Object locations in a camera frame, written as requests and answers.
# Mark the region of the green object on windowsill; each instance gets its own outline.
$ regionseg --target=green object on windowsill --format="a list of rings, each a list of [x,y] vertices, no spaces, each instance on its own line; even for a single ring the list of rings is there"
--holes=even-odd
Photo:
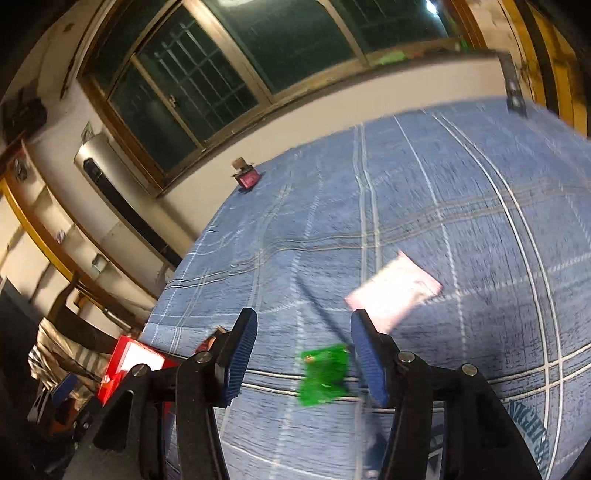
[[[349,350],[344,343],[301,353],[306,376],[298,391],[305,407],[327,403],[347,393],[343,380],[347,374]]]
[[[401,50],[394,50],[378,60],[380,65],[388,65],[389,63],[398,63],[399,61],[406,60],[407,56]]]

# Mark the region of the window frame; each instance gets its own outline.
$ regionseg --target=window frame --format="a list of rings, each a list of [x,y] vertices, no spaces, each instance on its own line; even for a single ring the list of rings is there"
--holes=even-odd
[[[122,5],[125,5],[126,2],[129,2],[129,0],[116,0],[113,3],[113,6],[106,14],[105,19],[101,22],[101,25],[90,42],[90,46],[82,60],[77,79],[100,119],[131,161],[132,165],[129,166],[132,167],[132,171],[135,170],[142,175],[143,178],[138,180],[142,183],[144,188],[156,196],[165,193],[177,179],[190,172],[191,168],[197,163],[210,157],[212,152],[223,147],[228,142],[235,140],[237,135],[256,126],[256,124],[264,120],[269,114],[274,113],[293,101],[308,96],[326,86],[375,69],[379,66],[379,59],[389,52],[401,50],[407,55],[413,55],[431,48],[446,48],[452,50],[454,49],[454,45],[460,41],[460,36],[469,41],[471,45],[476,48],[486,47],[482,33],[478,29],[478,25],[466,4],[466,0],[443,0],[447,12],[452,16],[460,31],[458,37],[399,44],[385,50],[375,51],[368,54],[363,53],[344,19],[339,15],[337,9],[331,4],[330,0],[315,1],[325,8],[331,19],[337,25],[352,50],[352,58],[317,72],[275,94],[271,93],[256,72],[254,66],[239,48],[236,41],[234,41],[221,22],[215,17],[207,5],[202,2],[202,0],[167,0],[158,11],[157,15],[148,23],[148,25],[146,25],[140,36],[126,52],[124,59],[111,80],[108,92],[103,91],[98,82],[89,72],[87,72],[86,68],[91,56],[96,51],[100,36],[107,29],[112,28],[112,20],[114,17],[116,18],[118,9]],[[193,135],[183,121],[181,115],[176,111],[174,105],[170,104],[163,92],[160,91],[158,85],[155,84],[155,81],[150,78],[138,56],[136,56],[141,47],[150,41],[156,31],[158,31],[158,29],[181,6],[187,8],[199,26],[207,35],[209,35],[221,53],[226,57],[230,65],[245,82],[246,86],[258,102],[258,104],[252,109],[237,117],[203,142],[199,142],[199,140]],[[177,123],[179,123],[185,133],[187,133],[196,145],[193,152],[168,172],[163,171],[162,168],[151,158],[111,103],[111,95],[115,91],[127,65],[129,64],[140,70],[142,77],[144,77],[144,79],[150,84],[151,88],[171,112]]]

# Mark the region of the blue tablecloth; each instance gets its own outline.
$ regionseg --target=blue tablecloth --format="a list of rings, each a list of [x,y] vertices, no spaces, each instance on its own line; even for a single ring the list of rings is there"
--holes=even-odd
[[[395,328],[398,345],[478,366],[543,476],[566,472],[591,436],[591,148],[546,110],[528,114],[499,98],[360,124],[260,165],[256,188],[221,206],[142,340],[190,356],[241,308],[258,312],[242,393],[216,413],[231,478],[362,476],[392,412],[363,401],[353,366],[350,396],[301,407],[297,357],[350,341],[344,296],[398,250],[443,285]]]

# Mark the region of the blue gripper pad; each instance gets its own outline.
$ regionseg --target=blue gripper pad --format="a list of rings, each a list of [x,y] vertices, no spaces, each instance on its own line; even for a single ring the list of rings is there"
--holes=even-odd
[[[389,395],[386,387],[386,369],[376,351],[381,340],[365,310],[355,310],[351,314],[351,337],[361,371],[368,383],[369,393],[377,405],[387,407]]]
[[[232,333],[224,346],[224,353],[229,354],[225,362],[222,398],[229,405],[240,393],[242,380],[256,340],[258,321],[252,309],[242,309],[234,324]]]

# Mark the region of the pink paper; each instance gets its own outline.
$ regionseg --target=pink paper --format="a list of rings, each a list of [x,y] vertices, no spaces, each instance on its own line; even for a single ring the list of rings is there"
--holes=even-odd
[[[378,332],[389,333],[416,305],[439,292],[441,284],[399,251],[345,301],[353,310],[365,309]]]

